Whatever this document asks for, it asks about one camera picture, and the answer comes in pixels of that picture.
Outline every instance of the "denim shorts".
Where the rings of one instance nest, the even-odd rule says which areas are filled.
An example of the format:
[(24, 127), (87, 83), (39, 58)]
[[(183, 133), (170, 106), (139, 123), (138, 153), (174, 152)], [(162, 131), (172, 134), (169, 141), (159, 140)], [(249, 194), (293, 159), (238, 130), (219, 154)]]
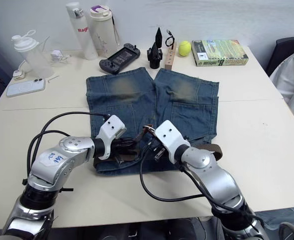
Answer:
[[(144, 67), (87, 79), (87, 101), (90, 112), (118, 116), (127, 131), (122, 138), (136, 137), (144, 125), (157, 128), (170, 120), (192, 146), (209, 144), (216, 136), (218, 82), (205, 81), (161, 68), (153, 80)], [(103, 119), (91, 116), (91, 136), (98, 133)], [(96, 165), (97, 173), (107, 176), (137, 174), (138, 156), (133, 161), (105, 161)], [(163, 157), (146, 161), (143, 172), (174, 170)]]

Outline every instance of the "black chair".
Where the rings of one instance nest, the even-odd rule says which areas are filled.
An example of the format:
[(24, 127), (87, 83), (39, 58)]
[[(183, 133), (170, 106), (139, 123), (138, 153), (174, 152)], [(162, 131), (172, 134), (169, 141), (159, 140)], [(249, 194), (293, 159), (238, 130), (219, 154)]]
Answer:
[(267, 75), (270, 76), (276, 67), (292, 54), (294, 54), (294, 37), (278, 39), (265, 70)]

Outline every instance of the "black figurine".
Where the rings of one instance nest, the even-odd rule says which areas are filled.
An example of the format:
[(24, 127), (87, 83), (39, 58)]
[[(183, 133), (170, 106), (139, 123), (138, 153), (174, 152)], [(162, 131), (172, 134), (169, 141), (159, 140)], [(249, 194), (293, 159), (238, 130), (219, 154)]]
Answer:
[(155, 43), (149, 50), (147, 50), (148, 60), (150, 61), (150, 67), (152, 69), (157, 69), (160, 66), (160, 61), (162, 60), (162, 50), (159, 49), (162, 46), (162, 34), (160, 28), (158, 28), (156, 34)]
[(161, 34), (161, 31), (160, 31), (160, 28), (158, 28), (158, 31), (156, 33), (156, 46), (159, 49), (162, 46), (162, 34)]

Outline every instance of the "silver metal arm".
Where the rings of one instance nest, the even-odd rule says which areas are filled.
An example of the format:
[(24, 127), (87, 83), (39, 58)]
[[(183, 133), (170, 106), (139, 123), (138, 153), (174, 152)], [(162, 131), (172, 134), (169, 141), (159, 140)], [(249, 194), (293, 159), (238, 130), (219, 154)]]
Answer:
[[(170, 122), (165, 121), (154, 132), (169, 152), (169, 160), (184, 165), (199, 182), (215, 202), (235, 210), (254, 214), (248, 207), (234, 178), (216, 162), (212, 152), (205, 149), (191, 147), (183, 139), (181, 133)], [(246, 239), (259, 237), (268, 240), (268, 236), (260, 222), (250, 218), (250, 222), (243, 219), (243, 215), (225, 210), (213, 203), (212, 212), (222, 221), (224, 233), (232, 239)]]
[(112, 115), (105, 122), (95, 139), (69, 136), (41, 153), (32, 165), (28, 184), (18, 197), (3, 228), (4, 235), (21, 239), (44, 239), (53, 222), (53, 209), (58, 193), (66, 183), (71, 171), (93, 157), (107, 159), (111, 142), (119, 138), (126, 128)]

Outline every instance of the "white tumbler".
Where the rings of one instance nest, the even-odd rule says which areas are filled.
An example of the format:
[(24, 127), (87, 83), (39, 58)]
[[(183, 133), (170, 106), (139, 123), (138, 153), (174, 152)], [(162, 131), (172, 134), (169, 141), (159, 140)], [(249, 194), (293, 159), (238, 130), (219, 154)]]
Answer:
[(66, 8), (85, 58), (87, 60), (96, 59), (98, 53), (93, 45), (88, 23), (80, 4), (78, 2), (70, 2), (66, 4)]
[(112, 12), (105, 5), (97, 5), (90, 8), (92, 19), (92, 39), (100, 56), (110, 57), (120, 45), (114, 27)]
[(35, 33), (35, 30), (30, 30), (24, 36), (15, 35), (12, 37), (12, 41), (15, 44), (15, 50), (24, 57), (36, 75), (45, 79), (52, 76), (54, 72), (42, 51), (40, 51), (39, 42), (29, 37)]

